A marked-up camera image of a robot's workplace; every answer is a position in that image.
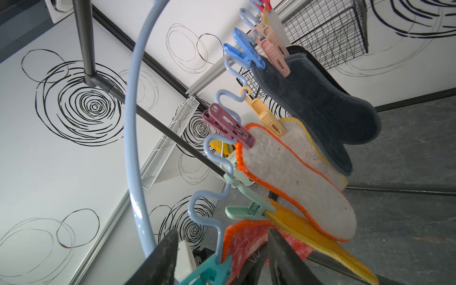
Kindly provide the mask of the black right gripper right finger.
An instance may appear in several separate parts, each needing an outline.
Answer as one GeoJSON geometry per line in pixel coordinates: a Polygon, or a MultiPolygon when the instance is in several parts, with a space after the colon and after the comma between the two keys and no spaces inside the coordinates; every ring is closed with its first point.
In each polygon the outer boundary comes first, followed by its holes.
{"type": "Polygon", "coordinates": [[[274,285],[320,285],[277,229],[268,231],[268,259],[274,285]]]}

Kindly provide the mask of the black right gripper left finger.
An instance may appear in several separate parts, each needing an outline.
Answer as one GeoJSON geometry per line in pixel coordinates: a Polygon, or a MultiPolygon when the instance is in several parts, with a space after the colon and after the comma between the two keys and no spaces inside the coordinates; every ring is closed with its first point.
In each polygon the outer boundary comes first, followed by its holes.
{"type": "Polygon", "coordinates": [[[179,235],[171,230],[126,285],[174,285],[179,235]]]}

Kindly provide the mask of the red insole orange trim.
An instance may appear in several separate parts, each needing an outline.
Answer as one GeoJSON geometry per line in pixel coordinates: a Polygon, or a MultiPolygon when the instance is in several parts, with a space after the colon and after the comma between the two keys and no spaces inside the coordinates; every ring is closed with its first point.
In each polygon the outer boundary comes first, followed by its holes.
{"type": "Polygon", "coordinates": [[[222,262],[232,257],[232,275],[228,278],[230,285],[241,272],[244,263],[267,242],[268,231],[277,229],[295,253],[304,260],[314,251],[313,248],[274,225],[271,221],[244,220],[229,226],[224,234],[222,262]]]}

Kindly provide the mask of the light blue arc hanger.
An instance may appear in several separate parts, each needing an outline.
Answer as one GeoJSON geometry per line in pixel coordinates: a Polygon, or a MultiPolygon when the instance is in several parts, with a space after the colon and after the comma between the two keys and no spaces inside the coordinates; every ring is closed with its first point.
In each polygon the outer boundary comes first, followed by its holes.
{"type": "Polygon", "coordinates": [[[151,254],[150,245],[158,242],[162,217],[148,216],[156,205],[180,199],[189,201],[190,196],[198,190],[210,191],[211,194],[204,197],[211,205],[216,205],[217,196],[226,184],[220,175],[206,167],[208,176],[203,182],[199,185],[189,185],[180,177],[178,168],[173,166],[170,168],[170,174],[166,175],[164,184],[156,186],[155,189],[151,188],[156,181],[152,178],[155,163],[146,151],[157,146],[164,135],[152,126],[153,115],[143,109],[142,104],[137,105],[137,114],[133,115],[133,97],[140,94],[141,72],[145,66],[140,56],[144,54],[146,36],[150,33],[149,22],[146,20],[140,32],[140,46],[134,49],[126,91],[126,170],[128,185],[133,190],[129,192],[131,213],[124,214],[122,223],[118,226],[119,230],[124,230],[124,244],[117,261],[118,268],[124,271],[126,279],[129,279],[151,254]]]}

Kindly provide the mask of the white insole orange trim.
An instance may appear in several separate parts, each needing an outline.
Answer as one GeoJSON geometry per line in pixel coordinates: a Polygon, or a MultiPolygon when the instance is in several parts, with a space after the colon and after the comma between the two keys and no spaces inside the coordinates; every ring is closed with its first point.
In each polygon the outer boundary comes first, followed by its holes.
{"type": "Polygon", "coordinates": [[[237,145],[239,170],[293,204],[325,236],[353,239],[356,215],[340,188],[267,128],[257,123],[246,128],[256,142],[252,148],[237,145]]]}

